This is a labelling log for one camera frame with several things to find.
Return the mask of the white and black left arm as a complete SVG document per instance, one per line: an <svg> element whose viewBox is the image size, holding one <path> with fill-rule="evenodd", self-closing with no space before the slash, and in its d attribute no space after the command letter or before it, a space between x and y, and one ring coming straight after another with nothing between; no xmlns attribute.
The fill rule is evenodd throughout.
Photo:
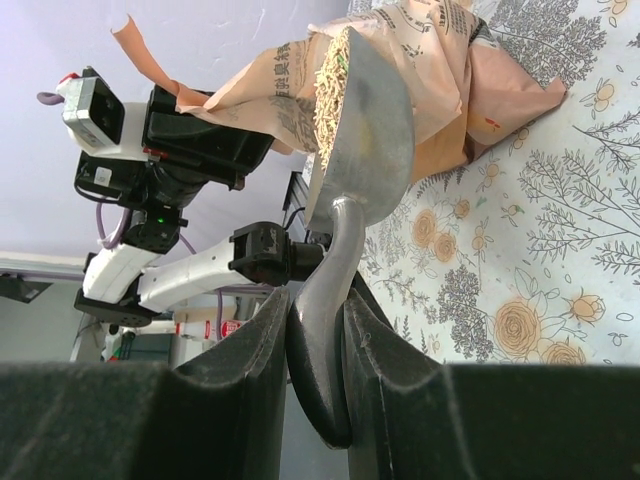
<svg viewBox="0 0 640 480"><path fill-rule="evenodd" d="M124 217L88 256L75 307L119 326L145 326L170 306L225 287L273 287L307 279L321 246L291 240L284 226L257 222L219 244L162 264L187 222L184 209L210 182L238 190L269 152L270 135L216 125L175 110L155 87L124 103L99 76L61 86L63 120L79 144L75 190Z"/></svg>

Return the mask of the silver metal scoop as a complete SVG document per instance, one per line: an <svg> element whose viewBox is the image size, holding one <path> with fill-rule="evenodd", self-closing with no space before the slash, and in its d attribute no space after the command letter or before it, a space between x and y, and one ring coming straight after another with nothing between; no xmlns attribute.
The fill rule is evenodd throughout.
<svg viewBox="0 0 640 480"><path fill-rule="evenodd" d="M415 152L413 109L399 72L354 28L342 109L327 165L313 167L305 220L331 245L293 300L286 353L299 403L331 448L351 443L343 387L342 323L365 230L390 215L408 187Z"/></svg>

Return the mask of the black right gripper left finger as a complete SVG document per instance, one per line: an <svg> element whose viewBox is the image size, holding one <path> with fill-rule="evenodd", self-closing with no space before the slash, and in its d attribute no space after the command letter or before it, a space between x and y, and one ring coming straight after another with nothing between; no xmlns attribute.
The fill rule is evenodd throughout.
<svg viewBox="0 0 640 480"><path fill-rule="evenodd" d="M275 479L289 293L211 349L160 362L5 363L5 479Z"/></svg>

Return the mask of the pink cat litter bag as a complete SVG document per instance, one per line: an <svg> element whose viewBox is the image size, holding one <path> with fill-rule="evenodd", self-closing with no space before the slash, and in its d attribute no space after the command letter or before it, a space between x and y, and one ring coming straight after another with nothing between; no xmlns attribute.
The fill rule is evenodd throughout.
<svg viewBox="0 0 640 480"><path fill-rule="evenodd" d="M177 99L180 113L271 135L274 149L315 153L335 119L326 99L346 77L355 53L325 62L331 40L353 28L394 67L411 97L416 135L412 177L465 165L531 120L560 105L560 79L540 86L492 37L486 23L455 1L403 1L313 26L301 41L261 53L215 94L170 79L133 21L115 38L138 71Z"/></svg>

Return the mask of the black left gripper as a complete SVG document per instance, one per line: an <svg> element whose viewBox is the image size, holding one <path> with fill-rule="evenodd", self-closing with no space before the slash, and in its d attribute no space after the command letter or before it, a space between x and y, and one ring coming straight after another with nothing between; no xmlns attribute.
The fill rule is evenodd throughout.
<svg viewBox="0 0 640 480"><path fill-rule="evenodd" d="M148 203L183 209L209 182L241 190L262 163L274 137L212 124L175 110L176 97L151 90L142 132L133 138L141 160L83 152L74 189L94 202L142 210Z"/></svg>

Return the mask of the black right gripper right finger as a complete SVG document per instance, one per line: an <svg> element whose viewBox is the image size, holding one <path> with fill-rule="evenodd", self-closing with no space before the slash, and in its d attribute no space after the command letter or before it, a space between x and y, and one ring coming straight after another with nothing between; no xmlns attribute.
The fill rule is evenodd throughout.
<svg viewBox="0 0 640 480"><path fill-rule="evenodd" d="M353 479L635 479L639 371L441 364L361 277L344 306Z"/></svg>

